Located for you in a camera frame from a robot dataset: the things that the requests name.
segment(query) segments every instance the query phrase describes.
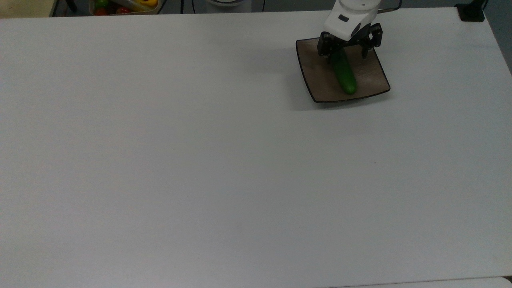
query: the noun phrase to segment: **cucumber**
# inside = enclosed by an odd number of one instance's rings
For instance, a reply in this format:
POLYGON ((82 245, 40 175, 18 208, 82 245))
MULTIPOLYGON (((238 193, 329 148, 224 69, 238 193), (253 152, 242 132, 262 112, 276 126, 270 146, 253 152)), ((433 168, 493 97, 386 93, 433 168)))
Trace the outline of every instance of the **cucumber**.
POLYGON ((349 95, 354 94, 357 91, 357 83, 345 50, 340 49, 331 55, 331 65, 343 91, 349 95))

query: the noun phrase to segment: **robotic arm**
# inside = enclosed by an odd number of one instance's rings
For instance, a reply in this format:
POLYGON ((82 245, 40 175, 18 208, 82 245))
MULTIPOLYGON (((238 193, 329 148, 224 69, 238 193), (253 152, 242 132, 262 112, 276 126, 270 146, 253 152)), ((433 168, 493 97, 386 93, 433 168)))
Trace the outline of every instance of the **robotic arm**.
POLYGON ((379 13, 380 2, 336 0, 318 40, 318 54, 328 58, 343 47, 360 45, 362 57, 366 58, 368 51, 379 47, 382 40, 380 24, 371 25, 379 13))

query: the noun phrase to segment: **cable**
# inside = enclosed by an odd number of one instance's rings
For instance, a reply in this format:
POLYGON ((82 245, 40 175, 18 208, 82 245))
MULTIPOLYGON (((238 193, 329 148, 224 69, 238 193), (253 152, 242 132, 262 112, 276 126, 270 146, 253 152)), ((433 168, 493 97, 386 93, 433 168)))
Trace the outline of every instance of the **cable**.
POLYGON ((399 0, 398 2, 398 6, 395 7, 395 8, 389 8, 389 9, 380 9, 377 14, 381 14, 381 13, 386 13, 386 12, 393 12, 393 11, 396 11, 398 9, 400 9, 400 7, 402 7, 402 0, 399 0))

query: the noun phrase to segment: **brown plate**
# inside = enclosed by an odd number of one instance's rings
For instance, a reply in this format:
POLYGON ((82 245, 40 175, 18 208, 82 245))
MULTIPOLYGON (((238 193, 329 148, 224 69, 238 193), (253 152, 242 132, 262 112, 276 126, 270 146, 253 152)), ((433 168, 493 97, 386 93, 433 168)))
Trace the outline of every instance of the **brown plate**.
POLYGON ((334 75, 334 70, 327 60, 318 55, 316 45, 318 38, 297 40, 298 62, 309 94, 317 103, 341 102, 379 95, 390 90, 388 79, 380 65, 375 49, 368 52, 368 57, 361 56, 362 47, 345 47, 352 72, 357 82, 357 91, 349 95, 343 91, 334 75))

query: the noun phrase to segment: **tabletop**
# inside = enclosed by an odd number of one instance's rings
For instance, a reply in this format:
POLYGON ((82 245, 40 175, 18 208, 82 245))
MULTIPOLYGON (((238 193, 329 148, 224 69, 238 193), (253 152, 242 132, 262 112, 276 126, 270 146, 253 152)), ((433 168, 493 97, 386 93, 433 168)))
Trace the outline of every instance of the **tabletop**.
POLYGON ((380 14, 391 91, 314 103, 329 11, 6 19, 0 286, 512 274, 512 77, 487 22, 380 14))

